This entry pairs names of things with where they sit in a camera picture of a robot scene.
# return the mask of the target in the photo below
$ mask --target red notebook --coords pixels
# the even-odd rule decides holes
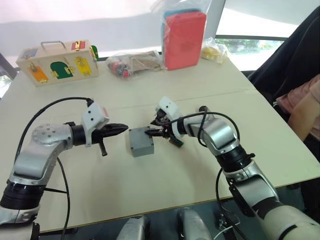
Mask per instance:
[[[197,65],[207,15],[200,11],[168,16],[164,29],[164,63],[168,70]]]

